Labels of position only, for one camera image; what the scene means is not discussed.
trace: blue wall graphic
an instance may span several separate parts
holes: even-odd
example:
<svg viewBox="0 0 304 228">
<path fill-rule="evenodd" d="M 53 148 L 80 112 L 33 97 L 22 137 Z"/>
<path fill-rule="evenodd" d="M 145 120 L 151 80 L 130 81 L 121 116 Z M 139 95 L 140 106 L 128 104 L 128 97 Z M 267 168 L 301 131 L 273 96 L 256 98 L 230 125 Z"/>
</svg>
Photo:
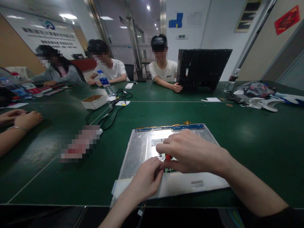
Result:
<svg viewBox="0 0 304 228">
<path fill-rule="evenodd" d="M 176 20 L 169 20 L 169 28 L 181 28 L 183 23 L 183 13 L 177 13 L 176 14 Z"/>
</svg>

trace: red paper sign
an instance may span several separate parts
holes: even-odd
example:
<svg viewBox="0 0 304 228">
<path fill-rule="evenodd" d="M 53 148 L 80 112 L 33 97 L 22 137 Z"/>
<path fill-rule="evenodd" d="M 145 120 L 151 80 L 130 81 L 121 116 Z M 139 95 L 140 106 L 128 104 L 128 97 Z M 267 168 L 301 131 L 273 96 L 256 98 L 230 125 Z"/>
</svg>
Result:
<svg viewBox="0 0 304 228">
<path fill-rule="evenodd" d="M 285 30 L 300 21 L 299 6 L 297 5 L 280 19 L 275 21 L 276 34 L 280 35 Z"/>
</svg>

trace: person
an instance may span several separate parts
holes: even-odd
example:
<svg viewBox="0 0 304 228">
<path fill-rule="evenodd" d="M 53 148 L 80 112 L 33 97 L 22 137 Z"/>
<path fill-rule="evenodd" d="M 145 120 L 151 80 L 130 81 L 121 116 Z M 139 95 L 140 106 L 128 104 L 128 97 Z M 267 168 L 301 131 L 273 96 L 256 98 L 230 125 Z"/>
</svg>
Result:
<svg viewBox="0 0 304 228">
<path fill-rule="evenodd" d="M 123 62 L 110 57 L 109 47 L 104 41 L 89 40 L 87 50 L 97 61 L 97 66 L 88 79 L 89 85 L 96 84 L 94 78 L 97 77 L 99 70 L 103 71 L 110 84 L 121 81 L 130 81 Z"/>
<path fill-rule="evenodd" d="M 209 172 L 226 179 L 242 203 L 260 217 L 256 227 L 304 227 L 294 209 L 236 161 L 226 149 L 204 140 L 190 130 L 170 135 L 162 144 L 156 145 L 156 150 L 178 161 L 162 162 L 158 157 L 152 157 L 144 162 L 99 228 L 120 227 L 140 202 L 156 194 L 165 168 L 182 173 Z M 158 169 L 161 171 L 154 179 Z"/>
<path fill-rule="evenodd" d="M 163 34 L 153 36 L 151 47 L 156 58 L 156 62 L 153 61 L 149 64 L 152 80 L 160 86 L 172 89 L 174 92 L 180 92 L 183 89 L 181 85 L 177 82 L 174 84 L 168 83 L 174 82 L 174 78 L 176 78 L 177 62 L 167 60 L 167 37 Z"/>
<path fill-rule="evenodd" d="M 0 134 L 0 158 L 10 151 L 36 125 L 43 121 L 43 116 L 32 111 L 14 109 L 0 115 L 0 127 L 14 124 Z"/>
<path fill-rule="evenodd" d="M 61 82 L 85 81 L 80 69 L 49 45 L 39 45 L 36 49 L 39 58 L 47 60 L 50 66 L 45 72 L 31 78 L 33 82 L 44 82 L 44 86 L 53 86 Z"/>
</svg>

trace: gray jacket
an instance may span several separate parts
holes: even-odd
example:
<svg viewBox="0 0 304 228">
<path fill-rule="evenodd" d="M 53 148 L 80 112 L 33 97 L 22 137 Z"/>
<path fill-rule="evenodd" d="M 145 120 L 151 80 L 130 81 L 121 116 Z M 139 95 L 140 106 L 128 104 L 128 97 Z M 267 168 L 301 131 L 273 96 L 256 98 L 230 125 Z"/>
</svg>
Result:
<svg viewBox="0 0 304 228">
<path fill-rule="evenodd" d="M 31 78 L 34 82 L 46 82 L 46 81 L 56 81 L 60 82 L 79 82 L 81 81 L 81 77 L 79 76 L 76 67 L 73 65 L 69 66 L 69 71 L 65 77 L 60 77 L 60 74 L 53 68 L 48 67 L 45 72 L 40 75 L 34 76 Z"/>
</svg>

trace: blue circuit board strip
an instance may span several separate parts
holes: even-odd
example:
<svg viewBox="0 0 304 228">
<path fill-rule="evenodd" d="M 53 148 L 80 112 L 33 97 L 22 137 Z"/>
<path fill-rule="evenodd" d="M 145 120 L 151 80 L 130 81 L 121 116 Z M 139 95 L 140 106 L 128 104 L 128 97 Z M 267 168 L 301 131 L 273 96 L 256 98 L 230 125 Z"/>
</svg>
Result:
<svg viewBox="0 0 304 228">
<path fill-rule="evenodd" d="M 195 129 L 204 129 L 205 126 L 202 123 L 189 124 L 189 125 L 172 125 L 172 126 L 162 126 L 162 127 L 149 127 L 149 128 L 136 128 L 135 132 L 139 131 L 151 131 L 151 130 L 166 130 L 170 129 L 171 131 L 180 131 L 184 129 L 195 130 Z"/>
</svg>

